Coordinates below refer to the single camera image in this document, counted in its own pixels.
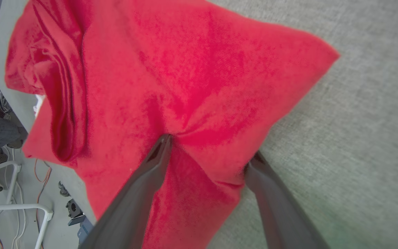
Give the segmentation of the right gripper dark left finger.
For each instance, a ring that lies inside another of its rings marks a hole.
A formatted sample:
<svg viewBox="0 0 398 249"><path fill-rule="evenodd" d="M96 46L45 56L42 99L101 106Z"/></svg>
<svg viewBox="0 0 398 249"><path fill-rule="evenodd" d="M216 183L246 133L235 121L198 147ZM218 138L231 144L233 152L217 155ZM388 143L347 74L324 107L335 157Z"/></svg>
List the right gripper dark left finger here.
<svg viewBox="0 0 398 249"><path fill-rule="evenodd" d="M172 151L163 134L78 249L142 249L154 194L161 188Z"/></svg>

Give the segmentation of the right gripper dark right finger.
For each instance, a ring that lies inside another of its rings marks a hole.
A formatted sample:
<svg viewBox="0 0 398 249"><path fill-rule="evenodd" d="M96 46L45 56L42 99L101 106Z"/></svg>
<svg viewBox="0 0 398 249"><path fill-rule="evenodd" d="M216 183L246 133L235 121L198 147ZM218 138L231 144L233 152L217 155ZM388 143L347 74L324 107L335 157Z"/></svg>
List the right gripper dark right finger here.
<svg viewBox="0 0 398 249"><path fill-rule="evenodd" d="M260 152L246 164L244 174L256 197L268 249L330 249Z"/></svg>

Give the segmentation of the red and white jersey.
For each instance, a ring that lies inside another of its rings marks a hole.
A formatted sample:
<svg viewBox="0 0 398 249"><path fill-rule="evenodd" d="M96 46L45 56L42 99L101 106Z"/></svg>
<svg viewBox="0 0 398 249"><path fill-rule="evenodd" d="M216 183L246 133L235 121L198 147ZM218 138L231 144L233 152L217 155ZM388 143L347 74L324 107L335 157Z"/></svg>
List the red and white jersey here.
<svg viewBox="0 0 398 249"><path fill-rule="evenodd" d="M25 156L73 169L98 219L171 135L142 249L205 249L270 128L339 56L206 0L28 0L5 82L44 97Z"/></svg>

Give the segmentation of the white metal tube frame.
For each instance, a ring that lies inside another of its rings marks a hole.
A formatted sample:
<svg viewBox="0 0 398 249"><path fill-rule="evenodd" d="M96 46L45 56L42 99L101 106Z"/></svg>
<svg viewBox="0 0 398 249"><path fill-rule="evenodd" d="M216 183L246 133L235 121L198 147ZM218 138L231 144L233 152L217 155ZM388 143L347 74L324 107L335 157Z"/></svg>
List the white metal tube frame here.
<svg viewBox="0 0 398 249"><path fill-rule="evenodd" d="M21 172L21 164L18 164L16 161L7 161L0 164L0 169L6 168L8 166L13 166L13 173L11 177L11 183L9 186L6 204L0 205L0 211L12 211L12 210L28 210L28 209L36 209L42 210L44 212L43 221L40 225L40 230L38 232L38 238L35 244L35 249L41 249L41 245L43 242L43 238L46 233L46 228L49 224L49 221L53 218L54 212L50 208L45 207L44 205L38 203L30 203L30 204L12 204L11 197L13 191L15 189L15 184L17 180L18 173Z"/></svg>

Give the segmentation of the small black fan module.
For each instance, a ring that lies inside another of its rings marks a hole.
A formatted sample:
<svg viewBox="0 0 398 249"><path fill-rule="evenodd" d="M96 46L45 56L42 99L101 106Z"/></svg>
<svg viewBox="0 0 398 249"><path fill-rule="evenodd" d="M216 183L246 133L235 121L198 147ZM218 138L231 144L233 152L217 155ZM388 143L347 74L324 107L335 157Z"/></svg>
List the small black fan module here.
<svg viewBox="0 0 398 249"><path fill-rule="evenodd" d="M79 216L84 215L84 212L82 211L82 209L79 207L79 205L75 202L74 199L71 199L67 202L67 204L65 205L65 207L68 210L68 216L71 219L75 219Z"/></svg>

